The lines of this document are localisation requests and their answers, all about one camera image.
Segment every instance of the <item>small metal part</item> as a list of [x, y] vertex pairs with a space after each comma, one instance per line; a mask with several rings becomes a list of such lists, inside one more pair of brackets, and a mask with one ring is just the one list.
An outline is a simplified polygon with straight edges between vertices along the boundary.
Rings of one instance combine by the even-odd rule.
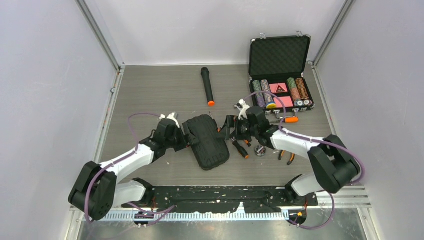
[[236, 103], [236, 104], [234, 105], [234, 108], [235, 108], [235, 109], [238, 109], [239, 111], [242, 111], [242, 109], [243, 109], [243, 107], [242, 107], [242, 105], [241, 105], [240, 103]]
[[256, 156], [258, 157], [263, 157], [265, 156], [266, 153], [267, 153], [267, 148], [262, 145], [257, 145], [254, 148], [254, 154], [256, 154]]
[[[294, 112], [294, 115], [293, 115], [293, 116], [286, 116], [286, 118], [293, 118], [293, 117], [297, 117], [297, 116], [298, 116], [299, 109], [294, 109], [294, 110], [293, 110], [293, 112]], [[280, 112], [276, 112], [276, 111], [274, 111], [274, 113], [275, 113], [275, 118], [276, 118], [276, 119], [281, 120], [281, 119], [283, 119], [283, 118], [284, 118], [283, 116], [279, 116], [279, 115], [280, 115]]]

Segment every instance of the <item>white wall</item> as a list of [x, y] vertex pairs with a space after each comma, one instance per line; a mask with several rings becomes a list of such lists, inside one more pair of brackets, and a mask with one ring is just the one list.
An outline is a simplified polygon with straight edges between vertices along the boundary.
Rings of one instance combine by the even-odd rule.
[[384, 240], [424, 239], [424, 2], [356, 1], [318, 72]]
[[116, 76], [74, 0], [0, 2], [0, 239], [57, 240]]
[[127, 65], [247, 63], [249, 41], [312, 36], [314, 59], [344, 0], [95, 0]]

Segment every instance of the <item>black screwdriver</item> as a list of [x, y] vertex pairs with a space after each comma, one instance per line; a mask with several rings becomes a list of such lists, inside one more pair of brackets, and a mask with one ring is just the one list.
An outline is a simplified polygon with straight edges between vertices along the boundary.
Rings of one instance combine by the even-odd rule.
[[238, 150], [238, 152], [241, 154], [241, 156], [244, 159], [248, 159], [249, 158], [249, 154], [246, 151], [246, 149], [244, 147], [242, 147], [239, 142], [236, 141], [236, 139], [233, 137], [231, 138], [232, 144], [235, 146], [235, 148]]

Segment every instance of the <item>open black case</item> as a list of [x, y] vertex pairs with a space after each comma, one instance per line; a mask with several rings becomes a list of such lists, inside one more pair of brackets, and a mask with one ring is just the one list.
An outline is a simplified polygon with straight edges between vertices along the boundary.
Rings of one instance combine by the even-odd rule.
[[[275, 84], [285, 84], [287, 91], [273, 93], [278, 97], [285, 97], [286, 100], [288, 100], [286, 97], [290, 97], [293, 103], [293, 97], [290, 93], [287, 79], [301, 78], [311, 104], [304, 106], [295, 106], [293, 104], [293, 106], [286, 106], [286, 110], [287, 112], [312, 110], [315, 107], [315, 103], [304, 79], [304, 70], [310, 43], [311, 37], [308, 35], [261, 37], [252, 39], [250, 41], [249, 57], [250, 92], [255, 92], [252, 84], [255, 80], [259, 80], [259, 82], [261, 80], [267, 80], [271, 87], [271, 92], [273, 92], [272, 87], [275, 87]], [[252, 100], [253, 105], [258, 106], [255, 95], [252, 96]], [[283, 111], [283, 108], [277, 107], [268, 109], [264, 107], [263, 110], [267, 114], [278, 114]]]

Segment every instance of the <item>pink playing card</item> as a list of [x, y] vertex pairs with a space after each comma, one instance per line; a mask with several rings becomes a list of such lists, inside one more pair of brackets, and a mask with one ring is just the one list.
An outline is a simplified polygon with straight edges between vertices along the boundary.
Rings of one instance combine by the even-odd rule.
[[[282, 100], [282, 102], [284, 103], [284, 106], [286, 108], [293, 107], [293, 101], [292, 101], [292, 98], [291, 97], [289, 97], [289, 96], [280, 96], [279, 99]], [[282, 108], [283, 107], [283, 105], [281, 105], [281, 102], [278, 101], [276, 97], [274, 97], [274, 102], [277, 105], [277, 108]]]

